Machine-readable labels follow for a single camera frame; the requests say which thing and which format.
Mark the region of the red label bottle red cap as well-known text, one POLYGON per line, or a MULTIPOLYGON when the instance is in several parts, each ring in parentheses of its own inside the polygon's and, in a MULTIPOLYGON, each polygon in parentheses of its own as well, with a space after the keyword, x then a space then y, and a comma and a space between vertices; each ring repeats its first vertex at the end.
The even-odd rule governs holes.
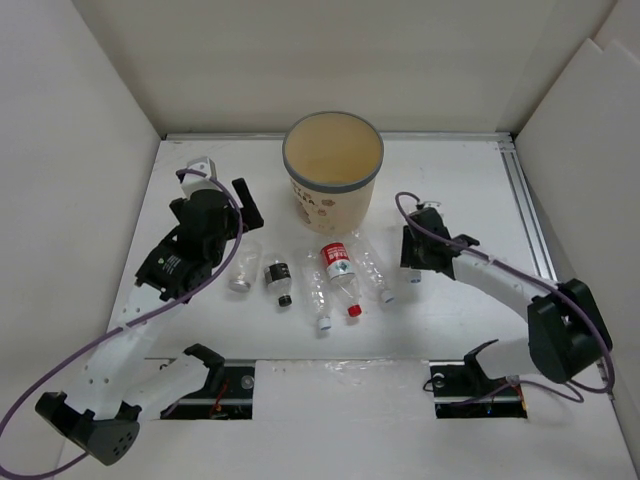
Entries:
POLYGON ((361 289, 345 245, 331 242, 320 250, 329 284, 350 318, 362 313, 361 289))

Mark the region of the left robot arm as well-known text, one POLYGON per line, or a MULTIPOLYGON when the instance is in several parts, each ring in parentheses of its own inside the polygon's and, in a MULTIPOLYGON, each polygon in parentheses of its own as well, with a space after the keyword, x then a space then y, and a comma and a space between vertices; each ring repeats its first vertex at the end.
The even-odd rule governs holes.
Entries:
POLYGON ((228 192, 217 180, 184 169, 178 177, 193 193, 173 200, 176 226, 147 255, 106 339, 94 347, 68 389, 45 392, 36 412, 87 455, 109 466, 136 440, 142 422, 158 419, 181 398, 212 396, 222 387, 224 359, 199 343, 138 383, 137 371, 161 332, 231 263, 242 234, 263 227, 244 179, 228 192))

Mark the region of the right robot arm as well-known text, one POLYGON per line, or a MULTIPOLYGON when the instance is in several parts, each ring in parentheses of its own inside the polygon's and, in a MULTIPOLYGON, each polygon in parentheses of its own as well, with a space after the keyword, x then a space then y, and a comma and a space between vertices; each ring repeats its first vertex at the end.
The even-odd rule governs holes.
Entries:
POLYGON ((518 385, 525 375, 541 375, 573 392, 612 392, 612 339, 584 282, 557 283, 527 274, 480 250, 478 240, 451 236, 438 210, 423 203, 402 216, 401 266, 473 287, 527 325, 524 338, 492 338, 465 355, 462 381, 468 390, 483 394, 518 385))

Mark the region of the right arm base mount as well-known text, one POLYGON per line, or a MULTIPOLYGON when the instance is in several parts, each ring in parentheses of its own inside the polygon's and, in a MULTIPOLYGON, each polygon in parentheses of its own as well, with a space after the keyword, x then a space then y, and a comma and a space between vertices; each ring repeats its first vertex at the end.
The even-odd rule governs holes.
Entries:
POLYGON ((462 360, 429 362, 429 378, 423 390, 433 395, 438 419, 521 418, 528 413, 516 379, 489 378, 477 356, 491 340, 466 353, 462 360))

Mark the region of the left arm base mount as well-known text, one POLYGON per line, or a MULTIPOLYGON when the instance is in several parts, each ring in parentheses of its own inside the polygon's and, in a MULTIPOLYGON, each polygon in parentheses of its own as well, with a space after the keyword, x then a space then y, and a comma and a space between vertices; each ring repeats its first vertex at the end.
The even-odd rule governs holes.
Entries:
POLYGON ((208 369, 202 387, 165 409, 162 420, 251 420, 256 362, 225 360, 201 344, 184 353, 208 369))

